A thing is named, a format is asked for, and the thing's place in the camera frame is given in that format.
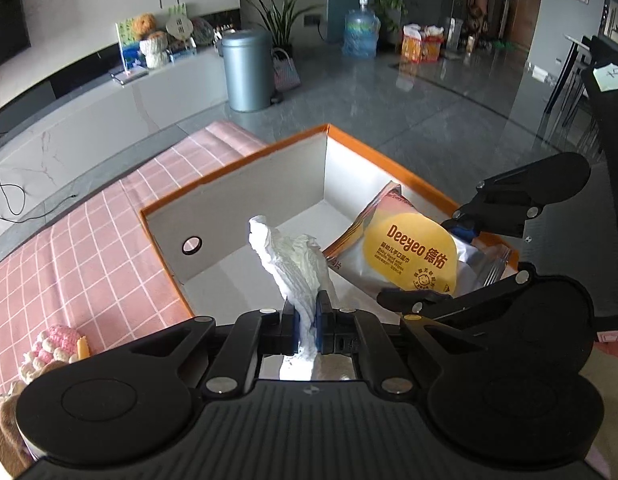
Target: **trash can lid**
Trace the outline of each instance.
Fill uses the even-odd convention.
[[[271,33],[268,30],[252,28],[237,30],[223,36],[223,46],[245,46],[250,44],[270,43]]]

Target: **pink checkered tablecloth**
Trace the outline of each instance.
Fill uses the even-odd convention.
[[[39,332],[67,324],[100,352],[187,319],[138,211],[263,142],[233,123],[188,136],[0,262],[0,392]]]

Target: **wooden door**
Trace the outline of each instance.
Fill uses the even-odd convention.
[[[510,0],[510,13],[507,22],[507,38],[526,50],[534,39],[540,0]]]

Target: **yellow label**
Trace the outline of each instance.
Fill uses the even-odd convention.
[[[454,292],[454,240],[426,216],[403,213],[372,221],[365,231],[363,252],[374,270],[403,290]]]

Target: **wall outlet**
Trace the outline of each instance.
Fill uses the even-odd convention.
[[[321,14],[305,14],[305,27],[316,27],[320,25],[323,18]]]

